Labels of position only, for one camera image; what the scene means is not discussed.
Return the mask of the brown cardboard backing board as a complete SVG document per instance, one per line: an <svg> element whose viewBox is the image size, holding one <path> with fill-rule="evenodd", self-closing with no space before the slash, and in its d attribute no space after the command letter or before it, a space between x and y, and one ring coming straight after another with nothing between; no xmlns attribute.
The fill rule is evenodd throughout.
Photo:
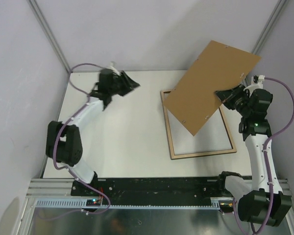
<svg viewBox="0 0 294 235"><path fill-rule="evenodd" d="M259 55L211 40L164 100L164 106L194 136L221 106L216 91L238 86Z"/></svg>

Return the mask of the landscape photo print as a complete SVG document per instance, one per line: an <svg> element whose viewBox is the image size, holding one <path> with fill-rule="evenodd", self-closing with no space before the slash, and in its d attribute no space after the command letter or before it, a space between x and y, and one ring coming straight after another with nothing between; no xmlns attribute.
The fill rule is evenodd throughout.
<svg viewBox="0 0 294 235"><path fill-rule="evenodd" d="M167 114L174 156L185 158L190 154L198 155L234 149L222 108L215 111L194 136L170 111L167 111Z"/></svg>

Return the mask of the black picture frame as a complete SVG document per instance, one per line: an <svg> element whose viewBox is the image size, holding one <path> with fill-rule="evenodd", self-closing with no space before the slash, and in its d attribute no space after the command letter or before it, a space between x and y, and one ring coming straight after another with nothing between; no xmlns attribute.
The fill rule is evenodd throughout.
<svg viewBox="0 0 294 235"><path fill-rule="evenodd" d="M193 136L174 115L163 107L170 158L172 160L232 154L237 148L225 113L219 107Z"/></svg>

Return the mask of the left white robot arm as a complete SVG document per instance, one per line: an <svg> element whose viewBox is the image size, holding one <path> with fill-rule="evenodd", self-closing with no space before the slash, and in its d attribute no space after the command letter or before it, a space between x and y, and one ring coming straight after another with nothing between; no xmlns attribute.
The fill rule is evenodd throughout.
<svg viewBox="0 0 294 235"><path fill-rule="evenodd" d="M83 160L81 131L111 103L115 95L125 96L140 84L132 80L125 71L113 66L101 69L92 90L86 94L86 102L67 121L51 121L48 124L46 156L57 170L66 169L77 180L83 182L81 189L92 196L98 191L93 179L96 173Z"/></svg>

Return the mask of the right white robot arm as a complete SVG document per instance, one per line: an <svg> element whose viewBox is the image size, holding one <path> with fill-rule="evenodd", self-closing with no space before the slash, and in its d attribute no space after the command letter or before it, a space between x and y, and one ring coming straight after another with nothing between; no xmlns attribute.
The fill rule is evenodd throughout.
<svg viewBox="0 0 294 235"><path fill-rule="evenodd" d="M277 227L292 207L292 200L283 193L273 164L272 133L266 119L273 95L262 88L244 85L215 94L227 109L242 116L239 133L246 145L252 172L251 186L239 173L222 172L216 184L217 193L232 194L241 221Z"/></svg>

